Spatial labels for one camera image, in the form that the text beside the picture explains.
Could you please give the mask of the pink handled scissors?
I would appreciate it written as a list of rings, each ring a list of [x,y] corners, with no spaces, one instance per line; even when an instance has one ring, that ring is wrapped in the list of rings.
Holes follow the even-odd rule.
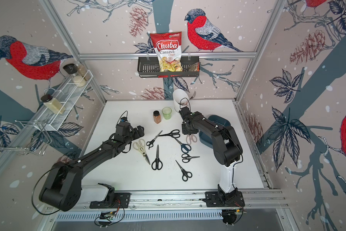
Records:
[[[191,145],[192,143],[196,143],[198,141],[197,137],[195,134],[187,135],[186,136],[186,143]]]

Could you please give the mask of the black scissors wide handles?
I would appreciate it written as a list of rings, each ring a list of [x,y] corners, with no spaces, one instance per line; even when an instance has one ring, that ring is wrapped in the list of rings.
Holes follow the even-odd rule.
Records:
[[[165,133],[165,134],[160,134],[159,135],[159,137],[163,137],[163,136],[169,136],[169,137],[172,137],[172,138],[179,138],[181,135],[180,135],[180,131],[178,129],[175,129],[175,130],[172,130],[169,133]]]

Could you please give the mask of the cream kitchen shears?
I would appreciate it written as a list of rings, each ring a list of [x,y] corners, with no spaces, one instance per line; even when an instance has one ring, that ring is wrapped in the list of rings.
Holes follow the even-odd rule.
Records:
[[[145,161],[150,165],[148,155],[146,153],[146,142],[144,139],[139,139],[132,143],[132,147],[137,150],[145,159]]]

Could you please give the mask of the blue handled scissors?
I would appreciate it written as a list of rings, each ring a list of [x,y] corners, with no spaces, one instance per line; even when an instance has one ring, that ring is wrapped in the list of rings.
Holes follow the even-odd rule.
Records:
[[[174,138],[174,139],[179,143],[179,145],[181,147],[181,151],[183,154],[188,154],[192,150],[192,148],[189,144],[182,143],[177,138]]]

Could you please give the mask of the teal plastic storage box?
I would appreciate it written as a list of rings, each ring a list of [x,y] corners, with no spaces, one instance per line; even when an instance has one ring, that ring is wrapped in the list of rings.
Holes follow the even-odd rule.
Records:
[[[231,126],[230,121],[228,121],[227,119],[225,119],[221,116],[218,116],[218,115],[210,115],[209,117],[207,117],[207,119],[210,122],[212,122],[213,124],[215,124],[215,126],[214,126],[215,128],[222,128],[222,127]],[[207,146],[211,149],[213,148],[211,136],[206,135],[202,131],[199,131],[199,140],[205,146]]]

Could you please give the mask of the small black scissors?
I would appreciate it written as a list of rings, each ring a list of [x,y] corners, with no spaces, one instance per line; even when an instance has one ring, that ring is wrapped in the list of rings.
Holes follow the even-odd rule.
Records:
[[[189,163],[192,159],[199,158],[199,156],[192,157],[189,154],[182,154],[181,157],[182,157],[182,162],[183,163]]]
[[[147,146],[149,149],[152,148],[152,147],[154,146],[155,140],[161,135],[162,132],[163,132],[163,131],[160,131],[160,132],[154,137],[154,139],[152,139],[151,141],[148,141],[148,142],[146,143],[146,146]]]

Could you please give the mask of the large black scissors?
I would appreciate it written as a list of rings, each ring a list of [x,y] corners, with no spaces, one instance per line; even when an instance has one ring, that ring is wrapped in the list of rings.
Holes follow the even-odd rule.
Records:
[[[161,162],[159,158],[159,145],[157,146],[157,150],[156,150],[156,158],[152,162],[151,167],[153,170],[161,170],[163,167],[163,163]]]

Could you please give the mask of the black scissors front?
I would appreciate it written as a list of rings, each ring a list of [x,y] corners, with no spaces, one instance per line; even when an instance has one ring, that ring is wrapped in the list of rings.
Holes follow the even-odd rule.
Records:
[[[190,178],[192,178],[193,177],[193,174],[191,173],[191,172],[189,172],[189,171],[186,171],[179,163],[178,163],[178,161],[176,160],[176,163],[177,163],[177,165],[179,166],[179,168],[180,168],[180,170],[181,170],[181,172],[182,172],[182,180],[184,181],[184,182],[187,182],[188,181],[188,179],[190,179]]]

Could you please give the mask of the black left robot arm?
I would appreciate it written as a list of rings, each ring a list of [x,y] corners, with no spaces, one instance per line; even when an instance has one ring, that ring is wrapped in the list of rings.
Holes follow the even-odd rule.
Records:
[[[144,137],[142,126],[133,128],[129,122],[116,125],[116,132],[108,140],[89,152],[67,164],[57,163],[49,170],[39,200],[61,211],[69,211],[81,197],[81,181],[93,169],[118,156],[132,141]]]

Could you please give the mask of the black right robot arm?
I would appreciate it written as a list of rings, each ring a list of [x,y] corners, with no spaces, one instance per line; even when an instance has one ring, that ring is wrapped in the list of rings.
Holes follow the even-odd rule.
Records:
[[[223,166],[218,184],[219,200],[223,205],[230,204],[239,195],[235,172],[237,164],[243,161],[243,149],[234,128],[218,125],[206,119],[200,112],[191,112],[187,106],[181,108],[179,114],[183,120],[183,134],[202,132],[211,138],[214,156]]]

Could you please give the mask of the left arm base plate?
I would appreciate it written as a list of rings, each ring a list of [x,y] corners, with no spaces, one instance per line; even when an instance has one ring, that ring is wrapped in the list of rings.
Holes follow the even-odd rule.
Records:
[[[90,203],[90,209],[104,209],[104,208],[128,208],[131,193],[129,192],[111,192],[103,201],[93,201]]]

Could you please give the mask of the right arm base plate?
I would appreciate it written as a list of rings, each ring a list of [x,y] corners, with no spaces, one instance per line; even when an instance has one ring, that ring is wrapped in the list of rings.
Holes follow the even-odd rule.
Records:
[[[242,192],[234,190],[230,193],[205,192],[205,198],[202,199],[207,207],[244,207],[245,202]]]

